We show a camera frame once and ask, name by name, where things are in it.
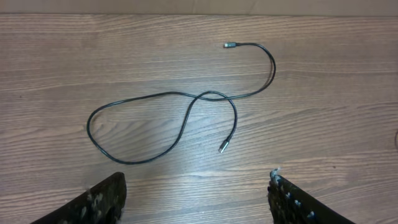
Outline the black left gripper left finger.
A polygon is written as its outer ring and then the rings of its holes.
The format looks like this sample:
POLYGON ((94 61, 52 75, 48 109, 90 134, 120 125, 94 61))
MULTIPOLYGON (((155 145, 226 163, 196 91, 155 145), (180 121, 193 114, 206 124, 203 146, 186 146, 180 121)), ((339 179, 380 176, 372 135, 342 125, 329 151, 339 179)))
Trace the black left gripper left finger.
POLYGON ((127 197, 125 175, 115 172, 34 224, 117 224, 127 197))

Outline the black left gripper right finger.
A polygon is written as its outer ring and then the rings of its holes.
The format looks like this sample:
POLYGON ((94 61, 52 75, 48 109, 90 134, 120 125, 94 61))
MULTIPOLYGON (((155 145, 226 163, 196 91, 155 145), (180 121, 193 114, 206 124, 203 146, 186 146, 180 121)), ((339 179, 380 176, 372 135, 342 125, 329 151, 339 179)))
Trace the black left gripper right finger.
POLYGON ((274 224, 354 224, 279 174, 270 172, 267 198, 274 224))

